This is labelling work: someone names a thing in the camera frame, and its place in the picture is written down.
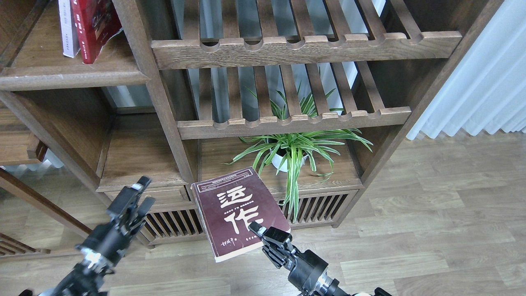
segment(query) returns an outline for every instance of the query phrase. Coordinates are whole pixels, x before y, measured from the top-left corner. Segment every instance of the wooden floor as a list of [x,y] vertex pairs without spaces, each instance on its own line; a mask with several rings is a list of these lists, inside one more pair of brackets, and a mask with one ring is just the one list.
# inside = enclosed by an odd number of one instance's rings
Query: wooden floor
[[[340,228],[294,230],[348,293],[526,295],[526,134],[404,141]],[[65,170],[18,176],[88,226],[105,207]],[[82,239],[0,192],[0,232],[38,248]],[[0,294],[56,285],[82,256],[0,261]],[[260,251],[214,263],[208,241],[134,244],[110,296],[297,295]]]

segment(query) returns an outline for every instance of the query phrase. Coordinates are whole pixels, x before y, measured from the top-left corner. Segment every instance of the potted plant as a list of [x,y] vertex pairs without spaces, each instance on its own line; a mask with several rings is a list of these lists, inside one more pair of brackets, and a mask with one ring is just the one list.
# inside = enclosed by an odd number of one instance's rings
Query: potted plant
[[[334,89],[325,94],[325,97],[328,98],[333,93],[333,91]],[[252,91],[250,92],[254,97],[256,97],[255,93]],[[272,112],[274,116],[284,120],[288,117],[287,98],[282,92],[277,92],[283,99],[284,106],[280,107],[278,104],[271,101]],[[303,114],[307,114],[310,117],[318,116],[312,93],[309,93],[307,96],[301,98],[300,107]],[[330,110],[342,111],[343,109],[331,108]],[[285,193],[285,199],[283,200],[283,205],[290,203],[289,213],[294,213],[294,221],[297,218],[299,211],[298,177],[301,166],[304,164],[305,160],[307,158],[309,159],[310,169],[315,172],[316,163],[314,161],[314,155],[318,155],[318,157],[323,157],[326,159],[330,164],[331,172],[326,174],[318,174],[318,176],[326,177],[320,182],[328,180],[333,173],[334,164],[330,153],[340,155],[337,150],[329,146],[345,145],[344,142],[335,140],[359,141],[371,151],[369,145],[372,145],[372,143],[363,137],[358,136],[357,133],[360,134],[358,129],[338,129],[330,131],[240,137],[243,142],[254,144],[236,155],[232,162],[228,164],[233,164],[246,155],[257,152],[252,166],[258,172],[258,174],[261,174],[263,168],[270,163],[273,163],[276,167],[276,175],[279,173],[279,171],[287,172],[287,189]]]

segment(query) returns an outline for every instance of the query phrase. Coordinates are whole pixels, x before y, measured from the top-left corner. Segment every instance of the wooden shelf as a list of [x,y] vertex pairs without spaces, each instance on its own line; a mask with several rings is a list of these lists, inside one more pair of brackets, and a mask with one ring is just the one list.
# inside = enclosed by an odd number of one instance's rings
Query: wooden shelf
[[352,34],[339,1],[324,0],[334,32],[334,38],[327,38],[314,34],[305,1],[293,0],[290,3],[298,31],[298,40],[294,43],[285,36],[278,36],[270,1],[257,1],[262,37],[256,42],[253,38],[250,41],[240,38],[234,0],[222,2],[224,38],[201,39],[199,1],[187,1],[184,39],[151,42],[157,65],[166,70],[447,58],[462,39],[457,31],[422,32],[403,0],[390,0],[405,30],[397,33],[386,32],[371,0],[357,0],[369,34]]
[[0,90],[25,91],[143,84],[124,33],[112,38],[92,65],[62,55],[57,1],[50,1],[13,63],[0,73]]
[[0,102],[0,165],[39,163],[47,147]]
[[180,176],[157,114],[115,118],[106,162],[97,192],[119,191],[143,175],[148,188],[187,184]]
[[[249,146],[249,144],[241,142],[236,137],[202,140],[199,180],[212,179],[252,166],[255,155],[246,156],[232,165],[222,164],[231,162],[234,156]],[[335,162],[334,174],[329,180],[320,182],[324,177],[318,177],[317,174],[329,173],[330,165],[321,156],[317,157],[315,155],[318,171],[316,173],[312,172],[308,161],[305,163],[305,167],[302,168],[298,179],[300,195],[363,188],[347,146],[335,146],[334,148],[341,153],[341,156],[332,154],[332,159]],[[285,196],[287,186],[286,173],[279,172],[276,175],[276,169],[270,165],[263,169],[260,177],[275,198],[279,199]]]
[[[367,62],[356,62],[356,66],[359,72],[358,82],[361,84],[355,83],[356,86],[353,88],[356,95],[353,95],[343,65],[331,63],[342,106],[345,109],[342,115],[338,115],[336,112],[329,112],[318,66],[305,65],[319,114],[309,117],[301,113],[291,66],[280,65],[290,113],[285,120],[280,120],[272,114],[265,67],[254,67],[259,119],[250,122],[244,119],[242,114],[238,71],[236,68],[227,68],[230,118],[222,123],[215,122],[212,117],[214,102],[211,98],[210,69],[200,69],[199,120],[179,121],[181,138],[206,139],[403,124],[411,114],[411,109],[406,106],[386,108]],[[359,110],[357,106],[368,110]]]

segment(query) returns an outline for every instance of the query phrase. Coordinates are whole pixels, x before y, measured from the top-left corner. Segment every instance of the book on shelf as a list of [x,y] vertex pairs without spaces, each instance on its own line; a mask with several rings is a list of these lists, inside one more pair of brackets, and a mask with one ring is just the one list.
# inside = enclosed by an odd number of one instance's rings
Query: book on shelf
[[58,14],[62,33],[62,52],[67,57],[75,57],[80,50],[80,45],[70,0],[58,0]]
[[252,221],[290,231],[272,194],[251,167],[194,183],[191,189],[216,262],[263,246],[248,230]]
[[102,47],[122,31],[111,0],[71,0],[84,64],[93,64]]

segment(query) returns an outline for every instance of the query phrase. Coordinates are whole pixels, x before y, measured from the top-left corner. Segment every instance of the wooden cabinet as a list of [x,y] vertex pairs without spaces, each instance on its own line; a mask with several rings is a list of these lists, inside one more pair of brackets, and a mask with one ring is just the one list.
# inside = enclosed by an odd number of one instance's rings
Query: wooden cabinet
[[[157,244],[204,236],[186,186],[249,166],[250,159],[220,164],[243,150],[238,136],[359,127],[374,143],[372,153],[347,143],[329,181],[308,170],[300,177],[301,209],[292,226],[337,227],[502,0],[388,0],[380,15],[370,0],[356,0],[367,33],[351,32],[340,1],[323,0],[332,30],[325,35],[316,35],[306,3],[290,0],[292,36],[278,34],[270,1],[255,0],[260,34],[243,38],[234,0],[221,1],[221,38],[201,38],[199,1],[184,1],[182,13],[174,13],[181,8],[169,1],[114,0],[124,34],[93,65],[62,56],[55,0],[22,2],[13,12],[19,29],[2,47],[0,99],[106,203],[123,185],[152,177],[150,190],[162,203],[141,239]],[[342,62],[351,61],[359,75],[349,82]],[[317,63],[330,63],[342,114],[328,110]],[[291,64],[305,66],[319,116],[299,111]],[[286,120],[270,111],[267,65],[279,65]],[[226,86],[211,81],[215,67],[226,68]],[[240,67],[254,74],[255,118],[243,112]],[[199,68],[195,94],[189,68]],[[148,89],[153,110],[115,108],[98,89],[136,84]],[[219,87],[228,89],[224,121],[214,116]],[[262,178],[277,200],[283,197],[282,173],[266,169]]]

